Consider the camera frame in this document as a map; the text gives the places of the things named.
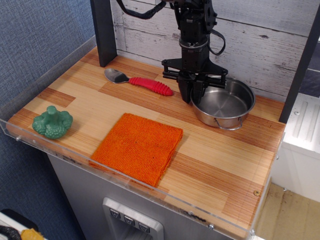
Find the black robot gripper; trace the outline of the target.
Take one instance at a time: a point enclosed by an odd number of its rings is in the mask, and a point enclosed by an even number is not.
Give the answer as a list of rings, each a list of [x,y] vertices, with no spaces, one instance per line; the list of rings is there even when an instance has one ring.
[[[205,88],[226,87],[228,71],[211,62],[208,47],[198,49],[183,47],[181,53],[181,58],[165,59],[161,64],[163,77],[177,80],[184,102],[190,103],[191,91],[193,102],[199,104]]]

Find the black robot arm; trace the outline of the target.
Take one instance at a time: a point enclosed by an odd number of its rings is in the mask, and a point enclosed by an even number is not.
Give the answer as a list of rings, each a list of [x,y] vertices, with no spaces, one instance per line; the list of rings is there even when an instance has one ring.
[[[163,76],[177,81],[186,103],[199,104],[208,87],[226,87],[228,71],[210,60],[211,35],[224,36],[213,29],[217,14],[210,0],[174,0],[170,6],[180,31],[181,58],[163,60]]]

